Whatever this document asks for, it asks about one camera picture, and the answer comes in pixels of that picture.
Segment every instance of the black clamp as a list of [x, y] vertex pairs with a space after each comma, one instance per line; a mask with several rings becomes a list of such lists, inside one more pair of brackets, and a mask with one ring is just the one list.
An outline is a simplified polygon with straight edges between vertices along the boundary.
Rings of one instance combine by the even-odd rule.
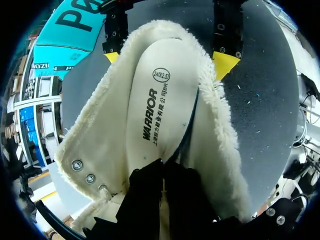
[[240, 2], [214, 0], [214, 36], [212, 48], [215, 52], [241, 59], [243, 55], [243, 9]]
[[120, 53], [124, 40], [128, 37], [128, 15], [125, 13], [141, 0], [106, 0], [98, 11], [106, 15], [104, 31], [106, 42], [102, 44], [104, 54]]

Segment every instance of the size label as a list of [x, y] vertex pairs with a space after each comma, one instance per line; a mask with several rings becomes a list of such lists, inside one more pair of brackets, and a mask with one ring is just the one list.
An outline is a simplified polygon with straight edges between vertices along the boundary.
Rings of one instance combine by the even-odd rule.
[[170, 79], [170, 72], [162, 67], [155, 69], [152, 73], [154, 80], [159, 83], [165, 83]]

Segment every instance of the metal eyelet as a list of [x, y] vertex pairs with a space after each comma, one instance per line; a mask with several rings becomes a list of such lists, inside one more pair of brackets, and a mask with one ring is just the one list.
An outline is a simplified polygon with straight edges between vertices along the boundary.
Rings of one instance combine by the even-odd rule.
[[87, 184], [93, 184], [95, 181], [96, 181], [96, 177], [95, 177], [95, 175], [93, 175], [93, 174], [88, 174], [88, 175], [85, 177], [85, 182], [86, 182]]
[[106, 189], [108, 190], [107, 186], [105, 184], [101, 184], [99, 187], [98, 187], [98, 190], [100, 191], [101, 189]]
[[82, 168], [83, 168], [83, 164], [82, 164], [82, 161], [80, 160], [74, 160], [72, 163], [71, 163], [71, 167], [74, 171], [78, 172], [80, 171]]

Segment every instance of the teal sign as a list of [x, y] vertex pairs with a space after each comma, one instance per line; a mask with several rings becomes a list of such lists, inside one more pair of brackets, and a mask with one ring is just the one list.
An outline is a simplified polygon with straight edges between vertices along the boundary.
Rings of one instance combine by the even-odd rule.
[[33, 49], [35, 74], [64, 76], [96, 45], [105, 15], [103, 0], [64, 0], [42, 29]]

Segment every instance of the gray table surface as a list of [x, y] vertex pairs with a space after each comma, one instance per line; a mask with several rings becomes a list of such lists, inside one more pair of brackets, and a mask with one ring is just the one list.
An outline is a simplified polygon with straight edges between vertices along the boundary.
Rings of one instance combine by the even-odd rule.
[[[299, 94], [292, 53], [275, 18], [261, 0], [249, 0], [242, 8], [243, 58], [223, 82], [254, 213], [286, 165], [297, 127]], [[212, 0], [148, 0], [135, 4], [127, 14], [129, 32], [151, 20], [171, 20], [189, 29], [209, 54], [213, 52]], [[94, 51], [64, 78], [66, 129], [75, 123], [110, 66], [102, 54], [104, 35], [102, 28]]]

